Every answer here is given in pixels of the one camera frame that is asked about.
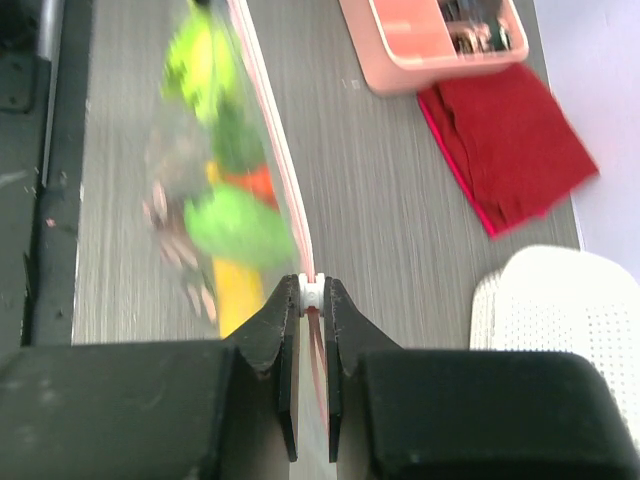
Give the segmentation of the toy orange carrot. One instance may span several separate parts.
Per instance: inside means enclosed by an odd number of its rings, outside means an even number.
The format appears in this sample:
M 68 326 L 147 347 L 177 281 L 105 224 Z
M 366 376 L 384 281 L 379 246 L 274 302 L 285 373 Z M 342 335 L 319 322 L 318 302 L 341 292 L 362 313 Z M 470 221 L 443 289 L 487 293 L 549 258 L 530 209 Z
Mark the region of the toy orange carrot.
M 226 172 L 222 174 L 222 178 L 226 183 L 251 193 L 272 209 L 279 210 L 270 171 L 266 164 L 241 174 Z

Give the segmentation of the clear zip top bag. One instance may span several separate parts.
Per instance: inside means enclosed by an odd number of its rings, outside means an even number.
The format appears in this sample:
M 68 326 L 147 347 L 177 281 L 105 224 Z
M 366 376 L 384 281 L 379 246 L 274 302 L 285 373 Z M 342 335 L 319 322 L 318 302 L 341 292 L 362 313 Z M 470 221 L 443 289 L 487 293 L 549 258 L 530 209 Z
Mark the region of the clear zip top bag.
M 168 42 L 145 163 L 144 215 L 194 314 L 227 337 L 278 280 L 301 285 L 315 394 L 326 394 L 316 270 L 301 190 L 243 1 L 191 1 Z

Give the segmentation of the toy yellow banana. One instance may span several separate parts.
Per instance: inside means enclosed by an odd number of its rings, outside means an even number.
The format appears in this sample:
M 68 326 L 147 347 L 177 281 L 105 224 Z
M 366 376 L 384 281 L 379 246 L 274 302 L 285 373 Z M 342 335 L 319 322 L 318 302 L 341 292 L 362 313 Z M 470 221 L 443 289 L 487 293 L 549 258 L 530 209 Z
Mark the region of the toy yellow banana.
M 212 184 L 223 180 L 215 161 L 207 163 L 206 175 Z M 228 337 L 263 306 L 263 283 L 258 271 L 230 260 L 213 257 L 212 266 L 220 335 Z

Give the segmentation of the toy celery leek stalk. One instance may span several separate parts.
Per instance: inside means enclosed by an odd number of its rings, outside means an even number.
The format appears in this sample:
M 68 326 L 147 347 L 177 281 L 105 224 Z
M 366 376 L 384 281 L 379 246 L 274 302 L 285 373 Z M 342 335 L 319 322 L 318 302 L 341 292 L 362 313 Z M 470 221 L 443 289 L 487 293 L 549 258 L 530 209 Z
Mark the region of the toy celery leek stalk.
M 162 92 L 183 101 L 208 129 L 223 171 L 252 171 L 266 163 L 266 153 L 240 39 L 224 11 L 195 1 L 188 6 L 168 44 Z

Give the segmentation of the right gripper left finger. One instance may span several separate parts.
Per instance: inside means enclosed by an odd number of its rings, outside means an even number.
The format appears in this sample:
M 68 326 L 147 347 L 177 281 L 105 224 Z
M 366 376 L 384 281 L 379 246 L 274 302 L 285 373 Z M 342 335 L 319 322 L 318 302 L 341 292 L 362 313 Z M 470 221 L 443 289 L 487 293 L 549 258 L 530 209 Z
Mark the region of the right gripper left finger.
M 298 278 L 223 340 L 23 348 L 1 361 L 5 479 L 285 479 Z

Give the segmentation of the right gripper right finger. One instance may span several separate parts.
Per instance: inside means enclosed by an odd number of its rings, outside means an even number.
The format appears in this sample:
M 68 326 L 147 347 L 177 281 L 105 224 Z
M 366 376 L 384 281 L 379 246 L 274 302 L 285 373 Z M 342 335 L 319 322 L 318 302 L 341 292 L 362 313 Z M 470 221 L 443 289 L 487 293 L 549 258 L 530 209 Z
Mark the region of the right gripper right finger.
M 635 479 L 612 395 L 561 352 L 405 349 L 324 286 L 329 459 L 341 479 Z

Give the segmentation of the toy green cucumber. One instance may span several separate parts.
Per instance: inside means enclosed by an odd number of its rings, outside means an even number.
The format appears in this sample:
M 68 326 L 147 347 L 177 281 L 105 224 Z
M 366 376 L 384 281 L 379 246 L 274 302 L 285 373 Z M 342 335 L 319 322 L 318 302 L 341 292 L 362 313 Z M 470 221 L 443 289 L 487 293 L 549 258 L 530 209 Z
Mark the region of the toy green cucumber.
M 251 193 L 220 184 L 184 203 L 184 223 L 202 252 L 257 270 L 293 259 L 297 249 L 282 215 Z

